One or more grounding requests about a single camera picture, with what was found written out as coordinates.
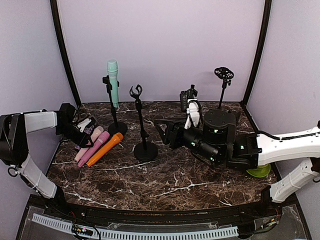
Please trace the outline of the cream white microphone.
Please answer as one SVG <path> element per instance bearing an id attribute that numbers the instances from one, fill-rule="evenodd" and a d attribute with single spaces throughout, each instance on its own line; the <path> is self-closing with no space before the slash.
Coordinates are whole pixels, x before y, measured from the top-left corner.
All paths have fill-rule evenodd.
<path id="1" fill-rule="evenodd" d="M 102 126 L 97 126 L 94 131 L 92 132 L 91 134 L 91 140 L 92 140 L 92 143 L 94 144 L 95 141 L 98 139 L 98 137 L 102 134 L 102 132 L 104 131 L 103 127 Z M 82 157 L 83 155 L 90 149 L 90 147 L 86 147 L 86 148 L 81 148 L 79 150 L 79 152 L 76 154 L 74 160 L 76 162 L 78 162 Z"/>

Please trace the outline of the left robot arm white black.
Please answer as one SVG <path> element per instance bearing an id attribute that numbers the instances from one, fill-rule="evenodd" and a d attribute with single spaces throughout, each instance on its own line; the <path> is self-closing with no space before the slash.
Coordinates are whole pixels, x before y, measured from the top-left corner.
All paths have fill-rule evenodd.
<path id="1" fill-rule="evenodd" d="M 27 135 L 45 129 L 54 129 L 57 136 L 65 137 L 81 148 L 94 145 L 91 136 L 73 121 L 76 108 L 63 103 L 59 110 L 4 114 L 0 117 L 0 159 L 8 166 L 8 174 L 19 176 L 51 204 L 51 210 L 60 218 L 67 218 L 71 208 L 63 190 L 49 180 L 33 161 Z"/>

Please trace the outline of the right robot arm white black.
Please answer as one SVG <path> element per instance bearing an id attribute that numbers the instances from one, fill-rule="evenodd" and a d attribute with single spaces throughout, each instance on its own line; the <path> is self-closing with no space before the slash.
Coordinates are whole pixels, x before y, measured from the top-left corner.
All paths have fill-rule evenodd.
<path id="1" fill-rule="evenodd" d="M 201 117 L 190 113 L 185 119 L 156 119 L 154 125 L 162 142 L 171 149 L 186 147 L 198 160 L 212 168 L 237 168 L 247 172 L 271 163 L 303 159 L 280 181 L 261 192 L 255 213 L 266 217 L 275 203 L 320 175 L 320 127 L 272 135 L 265 131 L 236 134 L 237 119 L 232 112 L 211 109 Z"/>

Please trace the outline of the glitter microphone with silver grille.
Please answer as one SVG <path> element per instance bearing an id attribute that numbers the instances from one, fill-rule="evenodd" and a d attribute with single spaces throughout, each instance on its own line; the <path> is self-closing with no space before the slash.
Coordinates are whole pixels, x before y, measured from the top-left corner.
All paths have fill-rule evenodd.
<path id="1" fill-rule="evenodd" d="M 86 127 L 86 128 L 84 129 L 84 132 L 85 132 L 86 134 L 88 134 L 88 135 L 91 136 L 92 133 L 94 132 L 94 129 L 95 129 L 95 126 L 92 125 L 92 126 L 90 126 L 90 127 Z M 76 145 L 75 148 L 74 148 L 74 150 L 75 150 L 76 152 L 79 152 L 79 151 L 81 150 L 81 147 L 80 147 L 79 145 Z"/>

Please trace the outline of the black tripod stand with shock mount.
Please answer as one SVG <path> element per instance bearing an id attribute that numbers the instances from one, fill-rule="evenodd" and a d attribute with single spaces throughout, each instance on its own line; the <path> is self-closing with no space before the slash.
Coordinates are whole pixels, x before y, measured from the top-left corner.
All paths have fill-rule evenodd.
<path id="1" fill-rule="evenodd" d="M 222 86 L 221 86 L 222 90 L 221 90 L 221 95 L 220 95 L 219 104 L 218 104 L 218 109 L 220 110 L 222 107 L 222 102 L 223 102 L 225 90 L 226 90 L 227 86 L 231 85 L 232 79 L 234 78 L 234 73 L 230 69 L 228 69 L 227 67 L 221 66 L 221 67 L 217 67 L 214 70 L 214 74 L 220 80 L 222 80 Z"/>

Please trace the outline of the pink microphone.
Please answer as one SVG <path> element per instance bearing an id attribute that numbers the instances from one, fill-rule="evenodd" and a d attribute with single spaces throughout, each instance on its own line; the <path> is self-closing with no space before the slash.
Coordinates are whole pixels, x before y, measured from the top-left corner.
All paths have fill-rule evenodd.
<path id="1" fill-rule="evenodd" d="M 81 157 L 77 166 L 81 168 L 84 164 L 88 162 L 88 160 L 95 154 L 95 152 L 104 144 L 110 137 L 110 133 L 108 131 L 104 131 L 94 142 L 93 147 L 90 147 L 89 150 Z"/>

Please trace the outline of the orange microphone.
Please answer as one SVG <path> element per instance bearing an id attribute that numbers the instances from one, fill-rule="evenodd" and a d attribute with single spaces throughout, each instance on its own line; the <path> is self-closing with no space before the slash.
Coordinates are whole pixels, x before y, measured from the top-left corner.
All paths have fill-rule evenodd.
<path id="1" fill-rule="evenodd" d="M 121 132 L 115 133 L 111 139 L 98 150 L 86 163 L 88 167 L 93 166 L 98 160 L 100 160 L 105 154 L 107 154 L 115 145 L 119 144 L 124 139 Z"/>

